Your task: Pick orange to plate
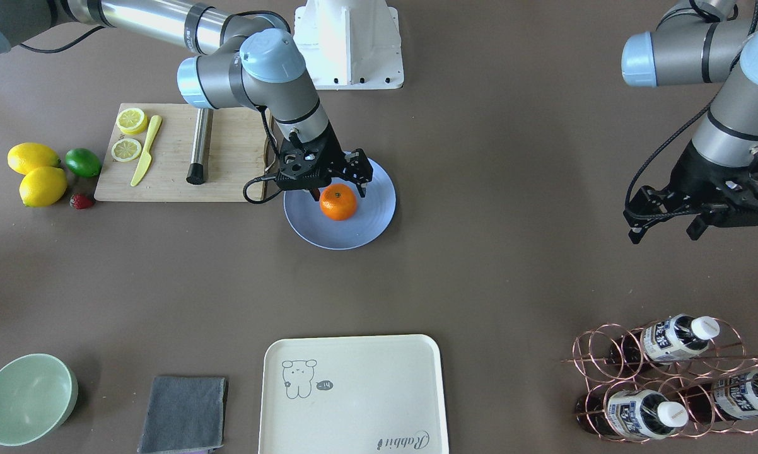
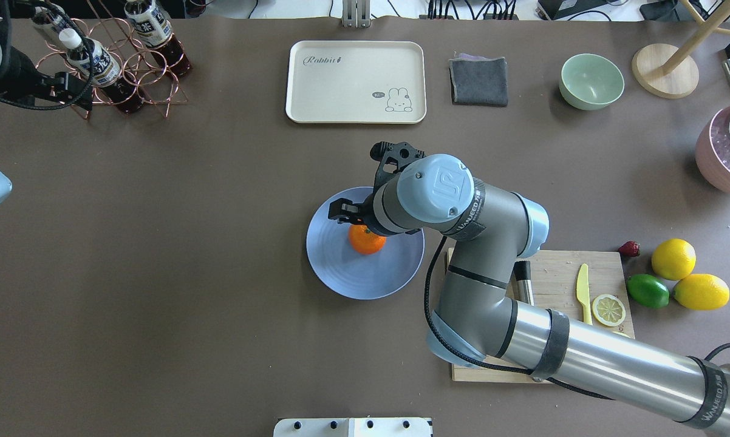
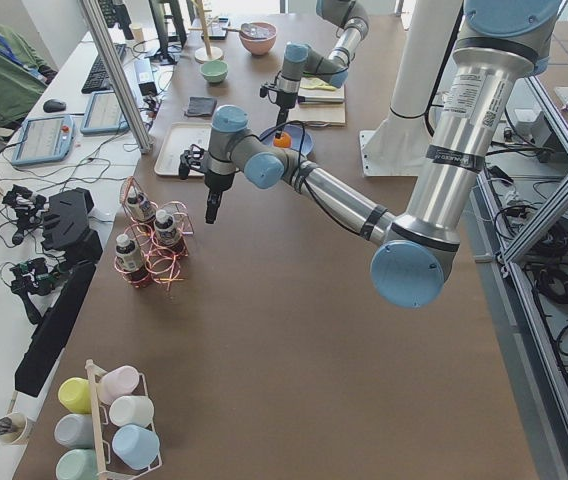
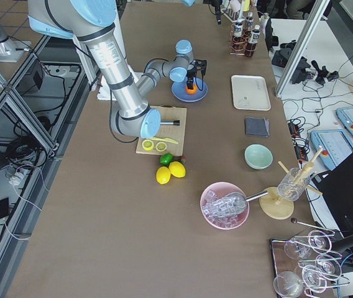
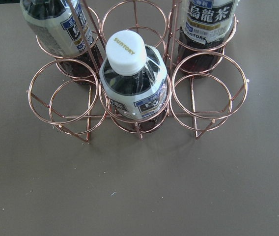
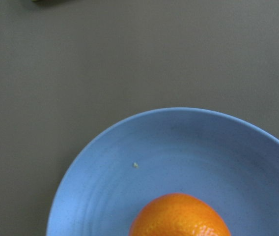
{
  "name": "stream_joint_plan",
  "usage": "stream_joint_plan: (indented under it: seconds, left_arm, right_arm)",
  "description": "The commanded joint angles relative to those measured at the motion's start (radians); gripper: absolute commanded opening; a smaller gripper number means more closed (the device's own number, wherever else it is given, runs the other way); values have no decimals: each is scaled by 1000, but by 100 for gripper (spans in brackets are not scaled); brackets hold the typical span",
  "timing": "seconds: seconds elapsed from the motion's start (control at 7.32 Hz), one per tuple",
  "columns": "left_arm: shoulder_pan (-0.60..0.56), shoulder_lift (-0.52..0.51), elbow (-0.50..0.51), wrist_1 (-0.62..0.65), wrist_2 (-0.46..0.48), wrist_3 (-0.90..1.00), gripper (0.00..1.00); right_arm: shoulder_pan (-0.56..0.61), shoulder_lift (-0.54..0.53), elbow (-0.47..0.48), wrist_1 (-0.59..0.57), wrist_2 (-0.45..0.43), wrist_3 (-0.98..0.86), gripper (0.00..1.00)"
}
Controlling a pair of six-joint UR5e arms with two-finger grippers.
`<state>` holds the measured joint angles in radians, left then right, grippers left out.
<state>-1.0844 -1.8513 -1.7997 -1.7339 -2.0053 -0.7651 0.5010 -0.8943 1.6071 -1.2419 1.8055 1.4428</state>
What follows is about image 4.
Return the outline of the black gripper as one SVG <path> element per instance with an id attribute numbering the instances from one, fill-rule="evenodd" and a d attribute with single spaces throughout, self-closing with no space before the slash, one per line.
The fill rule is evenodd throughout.
<path id="1" fill-rule="evenodd" d="M 216 14 L 216 20 L 217 24 L 222 24 L 221 21 L 221 5 L 222 5 L 222 0 L 210 0 L 210 5 L 214 7 L 215 14 Z"/>
<path id="2" fill-rule="evenodd" d="M 194 78 L 196 77 L 197 74 L 197 68 L 194 63 L 190 63 L 187 68 L 187 80 L 186 80 L 186 90 L 196 90 L 196 83 L 194 81 Z"/>

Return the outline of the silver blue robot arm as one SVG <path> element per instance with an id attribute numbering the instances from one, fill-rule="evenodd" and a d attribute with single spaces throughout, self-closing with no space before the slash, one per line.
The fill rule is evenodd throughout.
<path id="1" fill-rule="evenodd" d="M 196 4 L 197 1 L 195 0 L 181 0 L 181 3 L 190 7 L 192 6 L 193 4 Z M 214 15 L 216 16 L 216 21 L 217 21 L 217 24 L 218 25 L 221 25 L 222 24 L 222 20 L 221 20 L 221 16 L 222 16 L 222 13 L 221 13 L 221 6 L 222 6 L 222 0 L 204 0 L 202 1 L 203 4 L 207 4 L 211 7 L 214 8 Z"/>
<path id="2" fill-rule="evenodd" d="M 156 136 L 161 115 L 150 107 L 145 96 L 162 77 L 176 83 L 184 81 L 194 60 L 188 40 L 178 41 L 174 60 L 150 63 L 140 79 L 134 81 L 124 44 L 114 36 L 119 29 L 115 23 L 118 19 L 115 1 L 29 1 L 28 18 L 31 29 L 40 34 L 77 38 L 88 47 L 116 98 L 109 121 L 113 130 L 131 137 Z"/>

